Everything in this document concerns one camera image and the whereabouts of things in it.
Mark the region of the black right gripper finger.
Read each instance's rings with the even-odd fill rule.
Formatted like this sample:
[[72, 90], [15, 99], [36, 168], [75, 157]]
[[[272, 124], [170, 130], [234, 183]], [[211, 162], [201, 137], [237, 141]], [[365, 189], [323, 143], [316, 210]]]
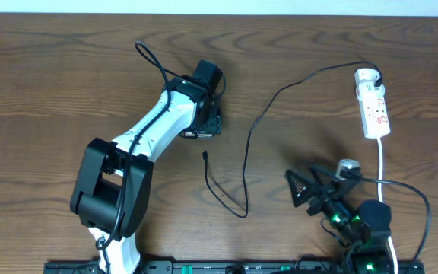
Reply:
[[290, 193], [294, 207], [299, 207], [302, 204], [309, 202], [318, 190], [318, 183], [313, 179], [298, 174], [292, 170], [285, 172], [290, 187]]
[[312, 173], [321, 173], [324, 174], [332, 179], [337, 179], [338, 176], [336, 174], [336, 171], [329, 170], [327, 167], [323, 167], [322, 165], [313, 164], [310, 168]]

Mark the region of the white power strip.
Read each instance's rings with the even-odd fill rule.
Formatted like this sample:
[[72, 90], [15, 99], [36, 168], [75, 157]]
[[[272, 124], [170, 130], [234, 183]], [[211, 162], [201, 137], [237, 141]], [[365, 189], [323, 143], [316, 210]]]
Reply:
[[367, 139], [380, 139], [391, 132], [385, 91], [383, 84], [375, 87], [370, 81], [361, 82], [356, 88], [363, 133]]

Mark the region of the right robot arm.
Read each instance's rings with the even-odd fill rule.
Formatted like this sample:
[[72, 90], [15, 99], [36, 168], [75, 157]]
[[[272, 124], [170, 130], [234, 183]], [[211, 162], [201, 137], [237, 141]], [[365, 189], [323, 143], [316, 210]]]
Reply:
[[329, 234], [346, 249], [342, 261], [331, 269], [337, 273], [394, 273], [395, 264], [386, 241], [391, 236], [391, 209], [377, 199], [358, 208], [344, 197], [362, 181], [360, 164], [351, 159], [338, 163], [335, 172], [314, 164], [311, 177], [293, 170], [285, 172], [295, 207], [308, 204], [308, 215], [322, 213], [334, 231]]

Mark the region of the Galaxy smartphone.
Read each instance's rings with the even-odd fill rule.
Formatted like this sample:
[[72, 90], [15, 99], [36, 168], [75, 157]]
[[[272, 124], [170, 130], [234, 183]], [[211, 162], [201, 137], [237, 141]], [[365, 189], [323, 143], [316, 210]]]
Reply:
[[211, 135], [209, 133], [203, 133], [203, 132], [184, 131], [182, 133], [182, 137], [187, 139], [202, 139], [202, 138], [210, 138]]

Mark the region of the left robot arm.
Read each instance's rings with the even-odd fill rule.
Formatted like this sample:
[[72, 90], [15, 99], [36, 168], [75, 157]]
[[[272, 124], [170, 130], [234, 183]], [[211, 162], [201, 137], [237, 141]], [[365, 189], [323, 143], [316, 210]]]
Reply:
[[202, 60], [192, 75], [176, 76], [157, 104], [112, 141], [95, 138], [85, 148], [70, 210], [95, 239], [101, 273], [134, 273], [141, 262], [135, 232], [148, 208], [154, 163], [180, 136], [211, 138], [221, 133], [214, 92], [223, 72]]

